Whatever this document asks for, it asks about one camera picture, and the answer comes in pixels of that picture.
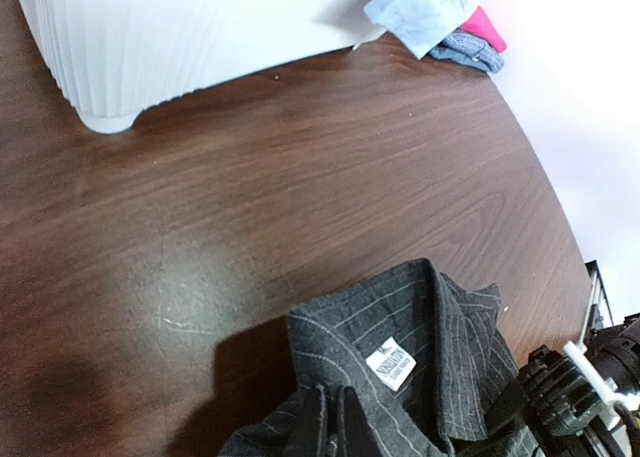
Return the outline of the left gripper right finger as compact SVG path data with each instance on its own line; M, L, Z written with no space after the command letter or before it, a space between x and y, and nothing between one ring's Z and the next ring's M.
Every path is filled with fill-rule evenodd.
M339 457L381 457L367 417L353 387L340 387L336 398Z

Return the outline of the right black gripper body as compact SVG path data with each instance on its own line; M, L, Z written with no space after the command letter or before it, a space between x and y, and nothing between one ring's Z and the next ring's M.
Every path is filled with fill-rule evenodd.
M605 404L569 358L541 346L487 411L490 443L520 430L546 456L618 456L620 445L600 414Z

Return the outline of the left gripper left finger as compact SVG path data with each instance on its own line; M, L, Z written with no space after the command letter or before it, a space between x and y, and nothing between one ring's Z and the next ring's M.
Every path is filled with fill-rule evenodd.
M323 386L312 388L305 398L289 439L284 457L323 457L328 442L328 398Z

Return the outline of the black striped shirt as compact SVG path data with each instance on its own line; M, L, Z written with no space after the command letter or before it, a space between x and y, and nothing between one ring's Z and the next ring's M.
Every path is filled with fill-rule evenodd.
M467 290L427 259L408 261L286 317L296 391L236 430L225 456L279 456L307 395L356 392L382 456L534 456L527 429L492 437L485 416L518 372L497 327L496 285Z

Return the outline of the red t-shirt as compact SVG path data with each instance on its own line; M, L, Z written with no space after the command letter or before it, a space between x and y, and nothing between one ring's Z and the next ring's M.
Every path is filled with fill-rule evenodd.
M459 29L475 37L484 39L499 54L504 53L508 48L507 43L481 6L476 8L471 17L465 21Z

